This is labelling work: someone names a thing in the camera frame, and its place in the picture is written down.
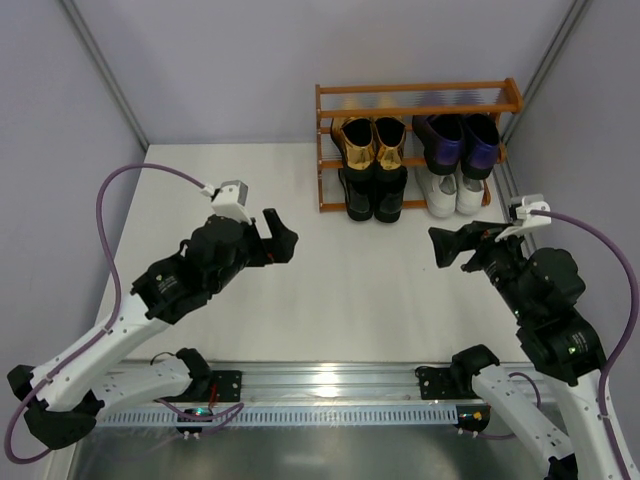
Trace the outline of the white sneaker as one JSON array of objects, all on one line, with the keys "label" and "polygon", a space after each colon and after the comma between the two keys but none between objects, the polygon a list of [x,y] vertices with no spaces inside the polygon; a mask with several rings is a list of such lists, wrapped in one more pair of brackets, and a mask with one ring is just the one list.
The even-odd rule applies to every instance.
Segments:
[{"label": "white sneaker", "polygon": [[427,167],[417,167],[415,176],[429,212],[438,218],[448,218],[453,215],[457,198],[455,177],[436,175]]},{"label": "white sneaker", "polygon": [[485,194],[483,180],[466,177],[461,170],[456,172],[456,210],[467,216],[477,214],[482,208]]}]

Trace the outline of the black patent loafer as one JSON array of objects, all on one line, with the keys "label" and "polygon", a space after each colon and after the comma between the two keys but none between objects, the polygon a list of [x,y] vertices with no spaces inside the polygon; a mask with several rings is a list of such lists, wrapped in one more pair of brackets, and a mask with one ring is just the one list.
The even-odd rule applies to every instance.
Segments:
[{"label": "black patent loafer", "polygon": [[408,180],[405,166],[394,170],[378,169],[375,173],[374,217],[383,223],[399,220]]},{"label": "black patent loafer", "polygon": [[373,170],[342,168],[339,171],[339,180],[343,187],[349,218],[356,222],[369,220],[373,216],[375,196]]}]

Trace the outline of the purple loafer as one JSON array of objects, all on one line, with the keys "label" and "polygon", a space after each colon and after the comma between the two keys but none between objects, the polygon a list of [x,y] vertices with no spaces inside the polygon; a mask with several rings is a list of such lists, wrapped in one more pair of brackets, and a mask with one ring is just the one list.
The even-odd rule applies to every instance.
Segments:
[{"label": "purple loafer", "polygon": [[460,116],[416,115],[412,118],[412,129],[423,145],[429,171],[440,176],[453,174],[464,150]]},{"label": "purple loafer", "polygon": [[500,136],[495,121],[484,114],[464,116],[462,173],[472,180],[484,180],[492,172],[500,154]]}]

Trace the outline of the gold loafer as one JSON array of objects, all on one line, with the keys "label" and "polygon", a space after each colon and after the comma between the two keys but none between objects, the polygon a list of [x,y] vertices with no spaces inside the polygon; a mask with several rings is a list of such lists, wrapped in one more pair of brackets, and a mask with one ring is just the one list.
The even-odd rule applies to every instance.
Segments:
[{"label": "gold loafer", "polygon": [[384,171],[402,166],[406,141],[406,125],[400,115],[381,115],[373,118],[377,145],[376,160]]},{"label": "gold loafer", "polygon": [[371,167],[376,153],[370,118],[361,115],[334,117],[330,137],[347,171],[360,174]]}]

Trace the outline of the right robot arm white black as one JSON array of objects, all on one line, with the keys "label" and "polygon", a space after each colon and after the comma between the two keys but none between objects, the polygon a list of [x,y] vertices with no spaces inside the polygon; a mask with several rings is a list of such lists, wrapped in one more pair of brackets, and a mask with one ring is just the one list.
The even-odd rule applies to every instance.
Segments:
[{"label": "right robot arm white black", "polygon": [[571,254],[543,248],[522,252],[514,226],[473,221],[457,231],[428,231],[436,264],[462,252],[462,271],[483,272],[514,315],[516,336],[554,396],[559,429],[515,386],[484,345],[454,355],[450,372],[463,393],[487,402],[537,460],[546,479],[636,479],[633,461],[611,404],[608,357],[591,324],[576,309],[586,286]]}]

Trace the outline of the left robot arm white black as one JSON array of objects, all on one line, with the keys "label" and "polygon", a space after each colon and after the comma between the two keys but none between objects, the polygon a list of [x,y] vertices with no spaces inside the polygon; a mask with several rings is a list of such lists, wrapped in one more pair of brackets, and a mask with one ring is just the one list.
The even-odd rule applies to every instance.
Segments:
[{"label": "left robot arm white black", "polygon": [[48,363],[18,365],[8,373],[21,401],[19,416],[47,450],[66,448],[99,420],[141,403],[205,398],[212,372],[193,348],[127,374],[111,370],[138,346],[204,307],[243,269],[291,261],[298,234],[276,210],[263,215],[268,238],[260,236],[253,219],[210,216],[177,253],[153,263],[134,281],[113,317]]}]

